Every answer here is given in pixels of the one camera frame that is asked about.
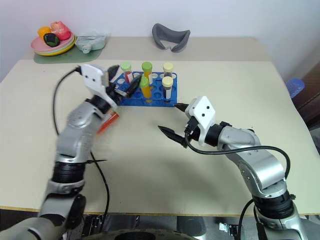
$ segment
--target yellow plate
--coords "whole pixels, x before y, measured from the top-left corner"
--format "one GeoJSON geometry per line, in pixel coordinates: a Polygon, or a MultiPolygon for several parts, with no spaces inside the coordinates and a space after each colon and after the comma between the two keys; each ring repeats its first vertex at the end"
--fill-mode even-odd
{"type": "Polygon", "coordinates": [[[42,53],[42,52],[35,51],[35,53],[38,54],[38,55],[47,56],[47,57],[63,54],[63,53],[65,53],[66,51],[68,51],[70,48],[72,48],[75,45],[76,40],[77,40],[77,37],[74,36],[73,42],[68,47],[66,47],[65,49],[62,49],[61,51],[57,51],[57,52],[54,52],[54,53],[42,53]]]}

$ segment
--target table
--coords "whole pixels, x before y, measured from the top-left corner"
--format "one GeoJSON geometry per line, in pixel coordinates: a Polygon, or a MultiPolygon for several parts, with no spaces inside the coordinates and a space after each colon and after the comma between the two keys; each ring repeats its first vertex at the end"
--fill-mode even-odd
{"type": "MultiPolygon", "coordinates": [[[[299,213],[320,213],[320,192],[314,187],[319,180],[320,157],[285,84],[255,39],[191,38],[181,55],[148,45],[149,38],[112,40],[93,64],[107,67],[130,60],[132,69],[139,70],[143,61],[151,60],[153,71],[160,72],[164,61],[173,62],[178,101],[189,103],[195,97],[208,96],[217,123],[254,129],[262,144],[286,151],[291,158],[288,190],[297,196],[294,202],[299,213]],[[116,57],[114,49],[132,41],[141,52],[123,47],[116,57]]],[[[52,93],[59,78],[75,65],[37,64],[27,55],[0,84],[2,209],[37,211],[40,207],[52,176],[57,139],[51,116],[52,93]]],[[[68,113],[90,96],[77,74],[63,83],[57,96],[60,130],[68,113]]],[[[97,159],[107,159],[100,166],[110,188],[110,213],[241,213],[251,195],[237,167],[224,155],[200,155],[185,149],[157,128],[167,126],[182,134],[187,117],[181,111],[122,106],[119,114],[120,118],[96,138],[92,149],[97,159]]],[[[285,166],[284,158],[273,154],[285,166]]],[[[85,211],[103,212],[105,188],[93,164],[87,165],[85,180],[85,211]]]]}

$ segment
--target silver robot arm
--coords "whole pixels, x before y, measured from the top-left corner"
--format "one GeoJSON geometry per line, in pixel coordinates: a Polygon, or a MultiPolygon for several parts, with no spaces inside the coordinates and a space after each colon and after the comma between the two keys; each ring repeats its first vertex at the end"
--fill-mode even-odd
{"type": "Polygon", "coordinates": [[[127,92],[115,91],[110,80],[119,66],[104,71],[94,65],[76,68],[84,84],[93,94],[73,110],[64,131],[56,142],[56,156],[52,178],[48,181],[44,201],[38,217],[26,219],[2,231],[2,240],[57,240],[69,229],[81,223],[86,198],[80,194],[85,185],[84,172],[93,140],[105,114],[115,109],[123,97],[129,97],[140,83],[135,78],[127,92]]]}
{"type": "MultiPolygon", "coordinates": [[[[178,103],[175,107],[189,118],[185,137],[175,134],[170,128],[159,128],[168,138],[185,148],[209,154],[193,147],[191,140],[198,141],[202,146],[208,144],[217,147],[220,152],[261,146],[258,136],[252,130],[234,128],[226,122],[215,124],[216,113],[206,96],[198,97],[190,104],[178,103]]],[[[278,159],[266,149],[233,152],[226,156],[239,168],[252,195],[262,226],[258,229],[260,239],[307,240],[297,208],[287,190],[285,170],[278,159]]]]}

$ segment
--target blue test tube rack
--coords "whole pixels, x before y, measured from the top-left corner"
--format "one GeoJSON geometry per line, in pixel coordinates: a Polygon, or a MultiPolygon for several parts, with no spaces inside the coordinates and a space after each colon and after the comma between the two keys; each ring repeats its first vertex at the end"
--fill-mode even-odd
{"type": "MultiPolygon", "coordinates": [[[[144,74],[142,71],[134,71],[133,75],[137,76],[139,74],[144,74]]],[[[131,98],[124,98],[120,103],[121,106],[143,106],[143,107],[174,107],[177,103],[178,96],[178,76],[175,72],[172,73],[173,86],[171,92],[171,98],[165,99],[164,97],[164,87],[162,86],[163,72],[152,72],[153,82],[150,85],[151,97],[145,98],[141,92],[141,89],[135,91],[131,98]]],[[[114,83],[117,85],[119,90],[125,91],[129,84],[125,81],[124,74],[121,74],[114,83]]]]}

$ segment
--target green cap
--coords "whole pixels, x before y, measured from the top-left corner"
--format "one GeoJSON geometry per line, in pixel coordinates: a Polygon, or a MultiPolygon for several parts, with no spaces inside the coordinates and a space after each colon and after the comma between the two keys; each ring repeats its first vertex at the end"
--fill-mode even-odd
{"type": "Polygon", "coordinates": [[[123,63],[121,63],[120,68],[122,69],[122,71],[127,72],[131,70],[131,63],[128,61],[124,61],[123,63]]]}
{"type": "Polygon", "coordinates": [[[147,77],[145,77],[144,75],[142,75],[139,87],[141,89],[143,89],[148,86],[149,86],[149,79],[147,77]]]}
{"type": "Polygon", "coordinates": [[[149,61],[145,61],[142,63],[142,70],[145,72],[151,72],[152,71],[152,63],[149,61]]]}

